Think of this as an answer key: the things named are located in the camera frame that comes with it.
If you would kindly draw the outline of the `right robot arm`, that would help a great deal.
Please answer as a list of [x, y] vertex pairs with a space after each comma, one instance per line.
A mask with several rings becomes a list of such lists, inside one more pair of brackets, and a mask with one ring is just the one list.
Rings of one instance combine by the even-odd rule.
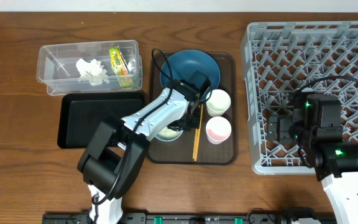
[[335, 95], [301, 92], [291, 115], [268, 119], [267, 139], [294, 143], [302, 163], [314, 169], [337, 223], [358, 223], [358, 144], [343, 139], [341, 102]]

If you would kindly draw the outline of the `white cup green inside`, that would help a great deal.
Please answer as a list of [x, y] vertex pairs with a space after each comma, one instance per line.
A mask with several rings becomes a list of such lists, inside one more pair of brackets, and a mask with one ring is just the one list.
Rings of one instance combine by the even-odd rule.
[[231, 105], [231, 97], [224, 90], [213, 90], [207, 94], [207, 99], [207, 112], [212, 117], [222, 116]]

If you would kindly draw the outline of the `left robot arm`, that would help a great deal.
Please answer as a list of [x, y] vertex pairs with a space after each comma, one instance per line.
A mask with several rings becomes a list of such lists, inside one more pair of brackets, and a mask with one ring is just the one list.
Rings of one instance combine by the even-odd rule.
[[169, 124], [192, 115], [210, 82], [172, 80], [140, 111], [100, 123], [77, 165], [92, 196], [88, 223], [117, 223], [122, 197], [139, 175], [151, 140]]

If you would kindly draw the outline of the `white cup pink inside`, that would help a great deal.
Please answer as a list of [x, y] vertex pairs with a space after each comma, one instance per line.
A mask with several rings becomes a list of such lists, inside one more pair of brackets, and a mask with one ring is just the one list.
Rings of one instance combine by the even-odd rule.
[[213, 117], [206, 123], [206, 135], [212, 144], [221, 144], [232, 133], [230, 122], [221, 116]]

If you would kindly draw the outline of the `green yellow snack wrapper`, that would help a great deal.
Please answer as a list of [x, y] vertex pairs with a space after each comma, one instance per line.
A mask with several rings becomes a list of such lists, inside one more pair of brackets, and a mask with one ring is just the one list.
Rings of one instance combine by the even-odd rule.
[[126, 62], [119, 47], [109, 49], [111, 58], [111, 68], [117, 76], [117, 80], [122, 88], [130, 88], [134, 86], [133, 75], [136, 72], [135, 61]]

